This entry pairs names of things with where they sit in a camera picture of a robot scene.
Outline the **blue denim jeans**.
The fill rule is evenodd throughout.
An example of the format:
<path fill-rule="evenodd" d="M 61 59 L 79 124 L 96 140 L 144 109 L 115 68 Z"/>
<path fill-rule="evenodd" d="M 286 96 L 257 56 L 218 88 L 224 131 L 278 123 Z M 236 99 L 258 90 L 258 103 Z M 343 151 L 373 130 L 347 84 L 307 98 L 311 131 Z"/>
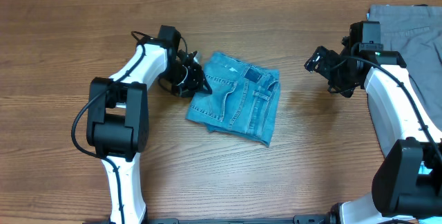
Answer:
<path fill-rule="evenodd" d="M 243 62 L 224 53 L 204 65 L 212 94 L 196 93 L 186 119 L 210 132 L 223 132 L 271 143 L 280 98 L 280 72 Z"/>

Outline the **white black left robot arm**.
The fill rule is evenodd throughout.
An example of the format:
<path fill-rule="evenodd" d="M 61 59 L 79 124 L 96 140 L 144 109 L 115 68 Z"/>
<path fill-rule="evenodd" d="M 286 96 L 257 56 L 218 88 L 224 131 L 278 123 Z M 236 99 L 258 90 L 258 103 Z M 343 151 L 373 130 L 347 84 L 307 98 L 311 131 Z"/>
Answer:
<path fill-rule="evenodd" d="M 212 89 L 198 63 L 198 52 L 180 49 L 184 39 L 172 26 L 156 37 L 133 31 L 134 56 L 108 78 L 90 83 L 86 140 L 106 170 L 112 210 L 108 223 L 147 223 L 142 195 L 140 156 L 149 134 L 148 90 L 154 82 L 170 82 L 169 93 L 193 97 Z"/>

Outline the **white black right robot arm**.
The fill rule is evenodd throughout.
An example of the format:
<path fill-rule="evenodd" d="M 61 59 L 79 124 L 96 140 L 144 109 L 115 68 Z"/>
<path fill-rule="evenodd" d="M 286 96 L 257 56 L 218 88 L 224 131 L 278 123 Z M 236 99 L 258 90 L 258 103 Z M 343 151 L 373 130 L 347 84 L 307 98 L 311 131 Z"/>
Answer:
<path fill-rule="evenodd" d="M 335 204 L 325 223 L 409 223 L 441 216 L 441 131 L 414 92 L 407 63 L 385 50 L 377 21 L 352 24 L 340 53 L 319 46 L 305 69 L 328 81 L 328 92 L 367 94 L 369 113 L 384 161 L 371 191 Z"/>

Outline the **grey trousers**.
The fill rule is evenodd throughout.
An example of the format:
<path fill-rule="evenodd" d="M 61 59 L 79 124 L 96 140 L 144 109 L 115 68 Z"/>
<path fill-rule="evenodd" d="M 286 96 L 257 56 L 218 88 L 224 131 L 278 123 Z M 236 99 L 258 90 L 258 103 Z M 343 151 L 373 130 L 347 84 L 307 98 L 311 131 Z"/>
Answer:
<path fill-rule="evenodd" d="M 384 68 L 404 83 L 435 142 L 441 141 L 441 8 L 372 5 L 367 18 L 381 25 L 385 50 L 397 51 L 407 66 Z M 398 139 L 427 138 L 402 89 L 377 68 L 365 80 L 368 108 L 381 151 Z"/>

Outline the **light blue garment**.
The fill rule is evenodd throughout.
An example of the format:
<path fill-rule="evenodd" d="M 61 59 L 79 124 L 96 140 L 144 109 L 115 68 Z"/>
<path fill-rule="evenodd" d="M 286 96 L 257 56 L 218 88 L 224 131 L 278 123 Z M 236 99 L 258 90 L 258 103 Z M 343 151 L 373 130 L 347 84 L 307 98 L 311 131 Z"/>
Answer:
<path fill-rule="evenodd" d="M 421 163 L 421 166 L 419 168 L 419 174 L 429 174 L 432 170 L 428 169 L 423 163 Z M 442 218 L 441 217 L 430 217 L 430 218 L 424 218 L 419 219 L 419 224 L 442 224 Z"/>

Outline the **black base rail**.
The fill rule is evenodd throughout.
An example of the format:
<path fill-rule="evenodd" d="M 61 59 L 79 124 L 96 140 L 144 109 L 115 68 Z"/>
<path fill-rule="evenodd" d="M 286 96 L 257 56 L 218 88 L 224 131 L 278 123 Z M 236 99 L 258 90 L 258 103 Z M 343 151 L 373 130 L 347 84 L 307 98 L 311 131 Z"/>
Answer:
<path fill-rule="evenodd" d="M 177 218 L 144 219 L 141 224 L 339 224 L 336 214 L 326 215 L 295 215 L 291 218 L 237 218 L 237 219 L 206 219 L 179 220 Z"/>

